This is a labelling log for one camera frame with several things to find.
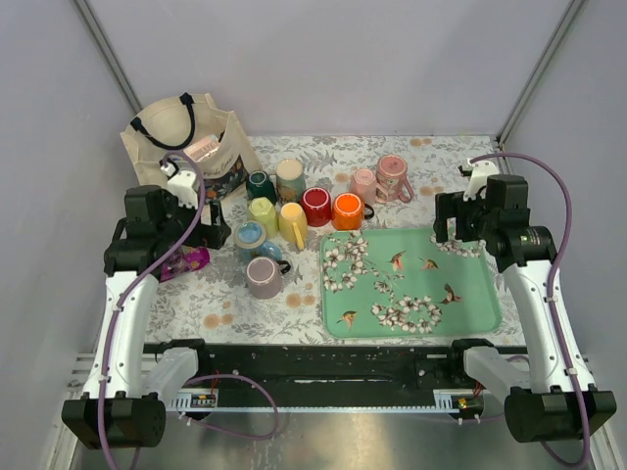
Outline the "orange mug black handle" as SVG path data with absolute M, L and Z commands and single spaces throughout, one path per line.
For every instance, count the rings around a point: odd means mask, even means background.
M 333 202 L 331 222 L 336 230 L 359 230 L 365 220 L 373 217 L 373 207 L 366 204 L 357 194 L 342 193 Z

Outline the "lilac mug black handle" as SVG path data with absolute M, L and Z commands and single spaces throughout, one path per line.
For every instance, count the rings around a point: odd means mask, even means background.
M 246 282 L 250 293 L 260 300 L 274 298 L 282 290 L 282 276 L 290 270 L 291 264 L 287 260 L 253 258 L 246 267 Z

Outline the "small pale pink mug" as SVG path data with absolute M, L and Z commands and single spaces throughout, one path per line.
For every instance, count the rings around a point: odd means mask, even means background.
M 350 180 L 349 192 L 359 196 L 365 204 L 373 205 L 376 197 L 377 180 L 368 168 L 356 170 Z

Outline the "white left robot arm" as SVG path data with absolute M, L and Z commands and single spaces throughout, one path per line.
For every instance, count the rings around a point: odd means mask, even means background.
M 157 185 L 124 196 L 125 216 L 104 253 L 106 304 L 96 354 L 82 393 L 65 401 L 62 421 L 89 449 L 155 447 L 168 404 L 186 382 L 212 378 L 211 361 L 189 340 L 176 340 L 150 372 L 142 371 L 151 305 L 162 266 L 182 246 L 215 248 L 230 231 L 221 213 L 205 225 L 202 187 L 189 203 Z

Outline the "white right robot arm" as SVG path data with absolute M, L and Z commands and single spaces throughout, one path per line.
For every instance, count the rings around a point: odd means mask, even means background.
M 587 441 L 615 413 L 616 400 L 598 389 L 577 347 L 559 297 L 553 236 L 530 224 L 523 177 L 468 170 L 463 176 L 465 190 L 435 198 L 436 240 L 449 240 L 452 220 L 456 239 L 485 242 L 516 305 L 529 365 L 519 369 L 483 340 L 459 340 L 447 378 L 460 388 L 484 386 L 502 403 L 519 443 Z

